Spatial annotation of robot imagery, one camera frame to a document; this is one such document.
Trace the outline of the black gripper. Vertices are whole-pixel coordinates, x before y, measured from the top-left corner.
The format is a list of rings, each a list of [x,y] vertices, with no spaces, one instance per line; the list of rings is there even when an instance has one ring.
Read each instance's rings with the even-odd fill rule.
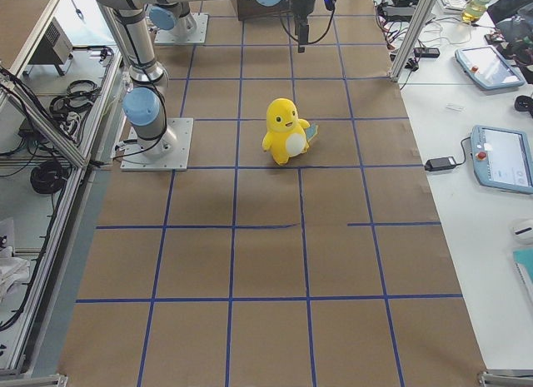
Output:
[[[298,45],[297,52],[304,53],[305,47],[300,44],[307,44],[309,38],[308,17],[314,11],[316,0],[289,0],[290,10],[295,23],[295,34]]]

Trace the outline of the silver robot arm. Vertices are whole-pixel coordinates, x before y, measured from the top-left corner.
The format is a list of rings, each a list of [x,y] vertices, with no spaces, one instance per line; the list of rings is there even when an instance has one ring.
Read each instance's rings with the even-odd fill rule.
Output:
[[[121,42],[120,50],[130,62],[129,74],[137,87],[150,87],[159,99],[163,93],[158,90],[158,83],[164,79],[165,68],[157,61],[152,40],[149,37],[145,6],[151,5],[166,9],[182,6],[187,11],[192,1],[215,0],[96,0],[102,10],[112,13],[113,20],[107,23],[114,37]],[[273,7],[284,0],[255,0],[263,7]],[[315,8],[316,0],[286,0],[289,10],[295,18],[296,35],[307,45],[309,27],[307,18]]]
[[[189,2],[154,4],[149,11],[152,23],[174,36],[183,37],[197,30],[197,22],[191,15]]]

